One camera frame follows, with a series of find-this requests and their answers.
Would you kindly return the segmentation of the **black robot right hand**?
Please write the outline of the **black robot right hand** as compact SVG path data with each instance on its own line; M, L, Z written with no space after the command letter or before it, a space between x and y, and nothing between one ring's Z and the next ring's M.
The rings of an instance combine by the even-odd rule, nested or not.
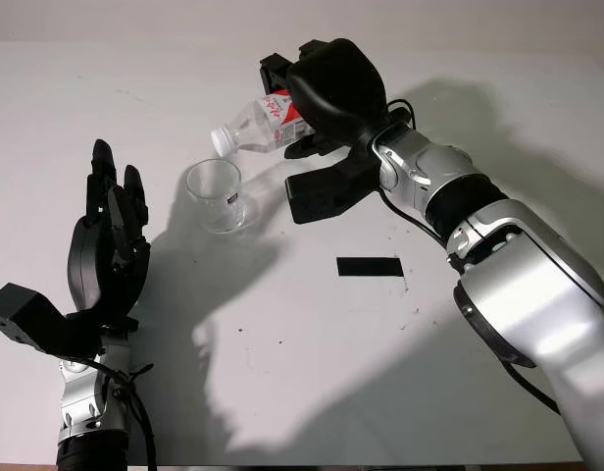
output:
M312 128L286 146L287 159L364 146L389 123L382 78L349 39L310 40L300 46L295 62L273 53L260 61L260 75L266 92L290 94Z

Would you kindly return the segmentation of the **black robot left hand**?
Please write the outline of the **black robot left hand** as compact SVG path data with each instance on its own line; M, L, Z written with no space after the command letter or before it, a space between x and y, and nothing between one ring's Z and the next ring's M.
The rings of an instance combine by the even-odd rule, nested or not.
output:
M143 234L149 213L138 170L118 183L110 145L96 139L86 179L85 214L76 222L68 284L76 315L101 328L132 333L129 316L146 281L151 245Z

